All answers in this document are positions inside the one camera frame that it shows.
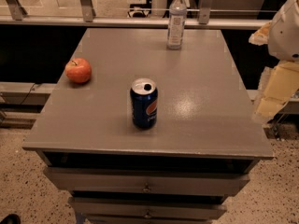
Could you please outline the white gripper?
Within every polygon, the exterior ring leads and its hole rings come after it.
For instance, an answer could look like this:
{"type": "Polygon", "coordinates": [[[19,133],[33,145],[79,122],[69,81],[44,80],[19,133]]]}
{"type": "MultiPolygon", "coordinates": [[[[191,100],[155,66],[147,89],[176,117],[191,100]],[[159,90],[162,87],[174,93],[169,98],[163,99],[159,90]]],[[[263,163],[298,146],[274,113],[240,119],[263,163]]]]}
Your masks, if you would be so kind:
{"type": "Polygon", "coordinates": [[[268,43],[269,54],[285,60],[274,68],[265,67],[260,77],[252,119],[258,123],[266,123],[299,90],[298,0],[287,0],[271,22],[264,24],[249,37],[249,42],[257,46],[268,43]]]}

